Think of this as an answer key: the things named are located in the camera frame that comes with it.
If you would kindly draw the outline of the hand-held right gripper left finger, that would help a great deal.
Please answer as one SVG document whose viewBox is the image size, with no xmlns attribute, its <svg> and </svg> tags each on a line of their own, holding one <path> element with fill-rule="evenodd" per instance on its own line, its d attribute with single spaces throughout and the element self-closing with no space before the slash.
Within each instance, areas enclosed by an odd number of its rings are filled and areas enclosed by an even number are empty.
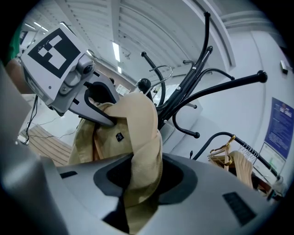
<svg viewBox="0 0 294 235">
<path fill-rule="evenodd" d="M 123 202 L 132 154 L 57 167 L 42 157 L 50 235 L 126 235 Z"/>
</svg>

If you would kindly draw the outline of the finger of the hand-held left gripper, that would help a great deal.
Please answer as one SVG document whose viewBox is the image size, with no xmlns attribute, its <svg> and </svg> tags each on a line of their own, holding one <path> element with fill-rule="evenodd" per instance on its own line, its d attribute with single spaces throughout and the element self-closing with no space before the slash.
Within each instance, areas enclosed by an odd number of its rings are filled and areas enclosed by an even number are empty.
<svg viewBox="0 0 294 235">
<path fill-rule="evenodd" d="M 115 104 L 119 101 L 119 95 L 112 81 L 103 74 L 93 73 L 90 79 L 84 83 L 85 100 L 94 103 Z"/>
<path fill-rule="evenodd" d="M 81 118 L 99 123 L 103 126 L 112 127 L 116 119 L 108 116 L 89 101 L 90 90 L 83 88 L 74 98 L 69 111 L 79 115 Z"/>
</svg>

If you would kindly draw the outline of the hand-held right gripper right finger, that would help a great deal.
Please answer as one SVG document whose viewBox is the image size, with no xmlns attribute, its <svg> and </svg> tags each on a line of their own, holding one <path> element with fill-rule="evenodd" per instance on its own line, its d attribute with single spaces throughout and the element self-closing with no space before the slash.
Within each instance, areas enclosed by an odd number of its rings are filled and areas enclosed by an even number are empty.
<svg viewBox="0 0 294 235">
<path fill-rule="evenodd" d="M 193 171 L 182 181 L 189 195 L 177 204 L 159 205 L 141 235 L 252 235 L 276 209 L 220 167 L 171 154 L 164 158 Z"/>
</svg>

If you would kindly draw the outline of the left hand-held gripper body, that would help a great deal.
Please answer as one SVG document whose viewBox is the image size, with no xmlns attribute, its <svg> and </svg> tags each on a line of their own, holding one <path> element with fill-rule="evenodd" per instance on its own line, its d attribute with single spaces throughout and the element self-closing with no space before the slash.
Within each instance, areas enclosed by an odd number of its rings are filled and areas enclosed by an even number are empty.
<svg viewBox="0 0 294 235">
<path fill-rule="evenodd" d="M 94 72 L 86 46 L 67 27 L 56 27 L 35 41 L 21 56 L 31 90 L 60 116 L 70 108 L 84 81 Z"/>
</svg>

